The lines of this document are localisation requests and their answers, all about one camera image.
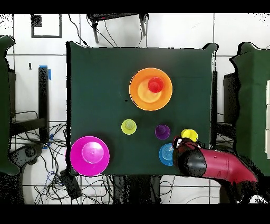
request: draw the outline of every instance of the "green board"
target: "green board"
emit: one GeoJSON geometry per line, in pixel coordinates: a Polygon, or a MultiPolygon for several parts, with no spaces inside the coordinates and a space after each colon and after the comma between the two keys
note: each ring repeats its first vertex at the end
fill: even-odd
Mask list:
{"type": "Polygon", "coordinates": [[[248,42],[239,47],[239,55],[232,58],[241,83],[236,151],[250,158],[264,175],[270,176],[270,160],[265,153],[266,81],[270,80],[270,50],[257,49],[248,42]]]}
{"type": "Polygon", "coordinates": [[[211,60],[216,44],[203,49],[71,48],[71,144],[83,136],[102,139],[110,151],[103,174],[179,174],[159,160],[159,150],[185,128],[209,144],[211,60]],[[139,109],[129,97],[131,78],[143,68],[158,68],[172,82],[172,97],[156,111],[139,109]],[[133,119],[137,130],[125,135],[121,124],[133,119]],[[167,140],[155,128],[171,129],[167,140]]]}

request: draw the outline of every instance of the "magenta bowl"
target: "magenta bowl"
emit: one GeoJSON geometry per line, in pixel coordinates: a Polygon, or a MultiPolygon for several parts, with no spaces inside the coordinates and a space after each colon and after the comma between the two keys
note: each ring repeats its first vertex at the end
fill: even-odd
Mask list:
{"type": "Polygon", "coordinates": [[[72,167],[84,176],[101,174],[109,164],[109,149],[101,139],[93,136],[79,138],[71,146],[72,167]]]}

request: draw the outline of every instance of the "cup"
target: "cup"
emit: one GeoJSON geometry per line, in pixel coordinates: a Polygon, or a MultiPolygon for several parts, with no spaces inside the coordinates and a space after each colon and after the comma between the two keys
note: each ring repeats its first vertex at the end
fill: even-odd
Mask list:
{"type": "Polygon", "coordinates": [[[156,137],[161,140],[168,138],[170,133],[170,128],[167,125],[158,125],[155,130],[156,137]]]}

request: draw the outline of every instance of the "black frame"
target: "black frame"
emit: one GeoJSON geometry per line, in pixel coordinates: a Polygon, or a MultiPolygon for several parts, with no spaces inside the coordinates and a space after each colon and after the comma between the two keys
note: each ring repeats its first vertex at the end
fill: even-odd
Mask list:
{"type": "MultiPolygon", "coordinates": [[[[15,79],[10,79],[9,85],[15,86],[15,79]]],[[[10,131],[12,136],[38,128],[40,131],[40,142],[44,144],[47,143],[49,141],[48,68],[41,67],[38,68],[38,118],[19,122],[15,121],[11,122],[10,124],[10,131]]]]}
{"type": "Polygon", "coordinates": [[[141,29],[142,29],[142,34],[143,36],[146,35],[146,30],[144,28],[144,17],[148,17],[147,13],[106,13],[106,14],[87,14],[87,18],[91,21],[93,31],[94,31],[94,36],[95,36],[95,42],[99,43],[98,39],[98,34],[97,34],[97,26],[98,26],[98,21],[102,20],[110,20],[112,18],[120,18],[120,17],[125,17],[125,16],[131,16],[131,15],[138,15],[139,14],[139,19],[141,23],[141,29]]]}

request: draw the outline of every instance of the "blue tape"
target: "blue tape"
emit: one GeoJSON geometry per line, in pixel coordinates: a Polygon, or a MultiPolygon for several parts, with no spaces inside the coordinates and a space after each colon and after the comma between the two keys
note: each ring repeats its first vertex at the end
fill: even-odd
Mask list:
{"type": "Polygon", "coordinates": [[[48,78],[49,78],[49,80],[52,80],[52,78],[51,78],[51,69],[48,69],[48,78]]]}
{"type": "Polygon", "coordinates": [[[50,140],[53,140],[53,134],[50,134],[50,140]]]}

